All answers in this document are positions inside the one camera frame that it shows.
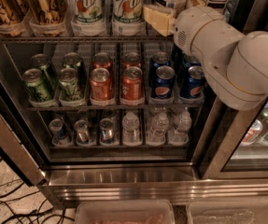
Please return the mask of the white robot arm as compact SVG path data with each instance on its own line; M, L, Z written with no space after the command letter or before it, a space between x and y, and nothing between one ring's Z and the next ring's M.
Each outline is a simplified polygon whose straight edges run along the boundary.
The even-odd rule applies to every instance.
M225 105L247 111L268 97L268 32L244 35L212 7L176 13L170 7L144 5L143 17L200 62L207 83Z

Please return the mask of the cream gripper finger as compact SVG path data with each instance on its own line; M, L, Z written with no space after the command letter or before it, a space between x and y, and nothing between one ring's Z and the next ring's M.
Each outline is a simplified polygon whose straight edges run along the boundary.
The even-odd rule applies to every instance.
M202 0L187 0L187 8L191 7L204 7L205 2Z

